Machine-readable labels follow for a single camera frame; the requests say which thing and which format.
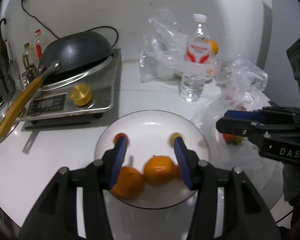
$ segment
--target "plate rim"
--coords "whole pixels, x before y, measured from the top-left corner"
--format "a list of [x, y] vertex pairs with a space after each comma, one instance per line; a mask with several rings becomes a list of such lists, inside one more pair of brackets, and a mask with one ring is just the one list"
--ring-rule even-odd
[[[200, 130], [196, 125], [194, 125], [193, 122], [191, 122], [190, 120], [184, 118], [183, 116], [181, 116], [181, 115], [179, 115], [179, 114], [175, 114], [175, 113], [172, 113], [172, 112], [169, 112], [169, 111], [165, 111], [165, 110], [157, 110], [157, 109], [147, 109], [147, 110], [139, 110], [139, 111], [131, 112], [131, 113], [129, 113], [129, 114], [125, 114], [125, 115], [121, 116], [120, 118], [118, 118], [117, 120], [115, 120], [114, 122], [112, 122], [112, 123], [111, 123], [111, 124], [110, 124], [110, 125], [109, 125], [102, 133], [101, 133], [101, 135], [100, 135], [100, 137], [99, 137], [99, 139], [98, 139], [98, 141], [97, 141], [97, 143], [96, 143], [96, 146], [95, 146], [95, 149], [94, 149], [94, 160], [97, 159], [97, 156], [96, 156], [96, 155], [97, 155], [97, 147], [98, 147], [98, 144], [99, 144], [99, 142], [100, 142], [100, 139], [102, 138], [103, 134], [109, 129], [109, 127], [110, 127], [111, 125], [113, 125], [114, 123], [116, 123], [117, 121], [119, 121], [120, 119], [122, 119], [122, 118], [124, 118], [124, 117], [126, 117], [126, 116], [128, 116], [128, 115], [136, 114], [136, 113], [139, 113], [139, 112], [149, 112], [149, 111], [151, 111], [151, 112], [164, 112], [164, 113], [173, 114], [173, 115], [176, 115], [176, 116], [178, 116], [178, 117], [181, 117], [182, 119], [184, 119], [184, 120], [186, 120], [187, 122], [189, 122], [190, 124], [192, 124], [192, 125], [198, 130], [198, 132], [202, 135], [202, 137], [203, 137], [203, 139], [204, 139], [204, 142], [205, 142], [205, 144], [206, 144], [207, 150], [208, 150], [208, 158], [209, 158], [209, 159], [208, 159], [208, 162], [209, 162], [209, 163], [211, 162], [211, 151], [210, 151], [210, 147], [209, 147], [209, 145], [208, 145], [207, 139], [205, 138], [205, 136], [204, 136], [204, 134], [201, 132], [201, 130]], [[140, 209], [145, 209], [145, 210], [159, 210], [159, 209], [165, 209], [165, 208], [171, 208], [171, 207], [174, 207], [174, 206], [176, 206], [176, 205], [179, 205], [179, 204], [181, 204], [181, 203], [187, 201], [189, 198], [191, 198], [192, 196], [194, 196], [194, 194], [197, 192], [197, 190], [194, 190], [194, 191], [192, 192], [192, 194], [191, 194], [189, 197], [187, 197], [186, 199], [184, 199], [184, 200], [182, 200], [182, 201], [180, 201], [180, 202], [178, 202], [178, 203], [176, 203], [176, 204], [173, 204], [173, 205], [171, 205], [171, 206], [160, 207], [160, 208], [146, 208], [146, 207], [138, 207], [138, 206], [134, 206], [134, 205], [132, 205], [132, 204], [130, 204], [130, 203], [127, 203], [127, 202], [125, 202], [123, 199], [121, 199], [121, 198], [119, 198], [118, 196], [112, 194], [112, 192], [111, 192], [110, 190], [107, 190], [107, 191], [109, 192], [110, 195], [112, 195], [114, 198], [116, 198], [117, 200], [121, 201], [122, 203], [124, 203], [124, 204], [126, 204], [126, 205], [129, 205], [129, 206], [131, 206], [131, 207], [140, 208]]]

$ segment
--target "clear plastic bag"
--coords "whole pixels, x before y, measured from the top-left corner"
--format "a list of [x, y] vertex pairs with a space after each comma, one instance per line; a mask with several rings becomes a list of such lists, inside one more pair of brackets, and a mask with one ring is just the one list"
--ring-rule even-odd
[[215, 79], [221, 94], [199, 107], [192, 122], [205, 135], [211, 151], [211, 163], [227, 170], [234, 166], [242, 167], [261, 191], [272, 176], [277, 162], [260, 157], [258, 147], [247, 140], [239, 145], [227, 145], [223, 135], [216, 129], [216, 122], [228, 110], [252, 111], [269, 106], [268, 98], [262, 93], [268, 75], [251, 62], [239, 58], [224, 63]]
[[154, 10], [143, 32], [139, 66], [141, 81], [170, 80], [175, 66], [184, 61], [186, 35], [178, 32], [168, 8]]

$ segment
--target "bottle cap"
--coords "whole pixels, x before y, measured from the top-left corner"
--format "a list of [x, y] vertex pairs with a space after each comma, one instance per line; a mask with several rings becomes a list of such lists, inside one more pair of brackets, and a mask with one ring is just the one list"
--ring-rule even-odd
[[197, 13], [195, 13], [193, 15], [193, 18], [194, 18], [195, 21], [207, 22], [207, 16], [203, 15], [203, 14], [197, 14]]

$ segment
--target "black cable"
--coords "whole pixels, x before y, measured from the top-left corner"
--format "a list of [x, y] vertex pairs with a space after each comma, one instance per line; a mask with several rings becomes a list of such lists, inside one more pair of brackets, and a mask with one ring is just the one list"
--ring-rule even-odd
[[[48, 28], [46, 25], [44, 25], [36, 16], [34, 16], [34, 15], [31, 15], [30, 13], [28, 13], [27, 11], [26, 11], [26, 9], [23, 7], [23, 1], [24, 0], [21, 0], [21, 7], [22, 7], [22, 9], [24, 10], [24, 12], [27, 14], [27, 15], [29, 15], [30, 17], [32, 17], [32, 18], [34, 18], [34, 19], [36, 19], [43, 27], [45, 27], [55, 38], [57, 38], [57, 39], [60, 39], [60, 37], [58, 37], [50, 28]], [[115, 34], [116, 34], [116, 36], [117, 36], [117, 38], [115, 39], [115, 42], [114, 42], [114, 44], [112, 45], [112, 47], [114, 47], [116, 44], [117, 44], [117, 42], [118, 42], [118, 40], [119, 40], [119, 32], [118, 32], [118, 30], [116, 29], [116, 28], [114, 28], [114, 27], [112, 27], [112, 26], [107, 26], [107, 25], [105, 25], [105, 26], [98, 26], [98, 27], [94, 27], [94, 28], [91, 28], [91, 29], [88, 29], [88, 30], [86, 30], [85, 32], [88, 32], [88, 31], [93, 31], [93, 30], [96, 30], [96, 29], [101, 29], [101, 28], [106, 28], [106, 29], [111, 29], [111, 30], [114, 30], [115, 31]]]
[[293, 210], [291, 210], [288, 214], [286, 214], [285, 216], [283, 216], [282, 218], [280, 218], [278, 221], [276, 221], [275, 223], [278, 224], [279, 222], [281, 222], [282, 220], [284, 220], [288, 215], [290, 215], [292, 213]]
[[29, 15], [30, 17], [36, 19], [37, 22], [39, 22], [43, 27], [45, 27], [55, 38], [59, 39], [59, 37], [57, 35], [55, 35], [55, 33], [51, 29], [49, 29], [46, 25], [44, 25], [36, 16], [33, 16], [33, 15], [31, 15], [30, 13], [28, 13], [26, 11], [26, 9], [23, 7], [23, 0], [21, 0], [21, 7], [27, 15]]

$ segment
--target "white plate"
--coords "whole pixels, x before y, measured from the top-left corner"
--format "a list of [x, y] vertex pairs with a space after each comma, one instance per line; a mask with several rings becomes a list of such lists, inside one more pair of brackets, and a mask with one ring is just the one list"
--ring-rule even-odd
[[[169, 136], [174, 132], [182, 134], [187, 148], [194, 150], [200, 159], [210, 161], [205, 139], [191, 122], [179, 115], [156, 110], [128, 114], [111, 124], [97, 143], [96, 159], [101, 159], [106, 150], [114, 147], [113, 138], [120, 132], [127, 134], [130, 140], [123, 166], [130, 165], [132, 156], [132, 166], [141, 173], [144, 164], [153, 155], [166, 155], [177, 163], [169, 145]], [[146, 185], [138, 197], [119, 200], [138, 208], [160, 209], [179, 204], [193, 193], [183, 182], [175, 179], [159, 187]]]

